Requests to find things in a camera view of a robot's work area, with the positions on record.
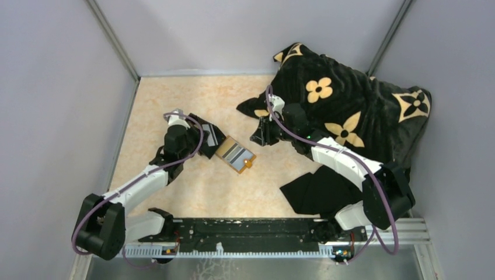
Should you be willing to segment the black plastic box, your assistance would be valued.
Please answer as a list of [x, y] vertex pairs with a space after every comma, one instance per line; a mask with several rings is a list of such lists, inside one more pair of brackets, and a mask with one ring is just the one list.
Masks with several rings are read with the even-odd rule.
[[226, 140], [226, 135], [219, 127], [193, 113], [190, 113], [189, 117], [199, 123], [199, 126], [195, 125], [195, 123], [192, 124], [196, 128], [200, 127], [204, 133], [204, 140], [199, 149], [199, 154], [211, 159]]

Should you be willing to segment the white card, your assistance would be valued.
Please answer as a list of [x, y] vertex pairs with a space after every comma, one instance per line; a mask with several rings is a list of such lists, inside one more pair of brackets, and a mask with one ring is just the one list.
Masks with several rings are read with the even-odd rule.
[[203, 124], [202, 125], [202, 129], [205, 132], [208, 132], [208, 136], [207, 136], [207, 144], [208, 144], [208, 146], [217, 146], [218, 145], [218, 140], [217, 140], [217, 136], [216, 136], [216, 133], [215, 133], [214, 126], [212, 124]]

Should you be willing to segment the gold credit card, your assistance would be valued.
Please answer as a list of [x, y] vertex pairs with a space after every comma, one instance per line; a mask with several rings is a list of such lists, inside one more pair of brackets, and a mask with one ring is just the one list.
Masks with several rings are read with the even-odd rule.
[[226, 140], [220, 145], [217, 150], [217, 155], [220, 158], [227, 160], [229, 155], [239, 146], [236, 140], [231, 137], [227, 137]]

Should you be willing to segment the blue credit card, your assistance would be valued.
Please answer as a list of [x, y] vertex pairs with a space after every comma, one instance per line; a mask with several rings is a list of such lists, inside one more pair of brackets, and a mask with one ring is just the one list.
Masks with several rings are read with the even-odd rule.
[[241, 146], [238, 146], [227, 158], [228, 163], [236, 170], [241, 171], [245, 166], [245, 160], [250, 160], [253, 153]]

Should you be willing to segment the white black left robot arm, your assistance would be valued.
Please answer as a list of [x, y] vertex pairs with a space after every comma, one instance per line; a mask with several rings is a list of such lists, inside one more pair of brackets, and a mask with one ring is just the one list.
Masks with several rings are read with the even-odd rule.
[[79, 255], [96, 255], [111, 260], [125, 245], [148, 236], [170, 240], [175, 233], [173, 216], [151, 208], [130, 217], [135, 207], [174, 182], [184, 163], [195, 155], [211, 159], [226, 135], [213, 123], [180, 109], [165, 113], [168, 124], [164, 143], [138, 175], [103, 195], [90, 194], [82, 201], [71, 236], [72, 249]]

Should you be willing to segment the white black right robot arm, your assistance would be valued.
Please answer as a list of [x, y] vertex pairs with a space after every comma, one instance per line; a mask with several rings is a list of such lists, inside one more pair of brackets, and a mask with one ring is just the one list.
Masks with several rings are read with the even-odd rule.
[[310, 125], [299, 104], [289, 104], [280, 113], [260, 117], [250, 140], [260, 146], [291, 142], [298, 153], [328, 167], [359, 189], [361, 199], [343, 206], [329, 223], [329, 234], [335, 240], [344, 240], [360, 226], [396, 229], [396, 221], [415, 204], [399, 165], [365, 158], [337, 143]]

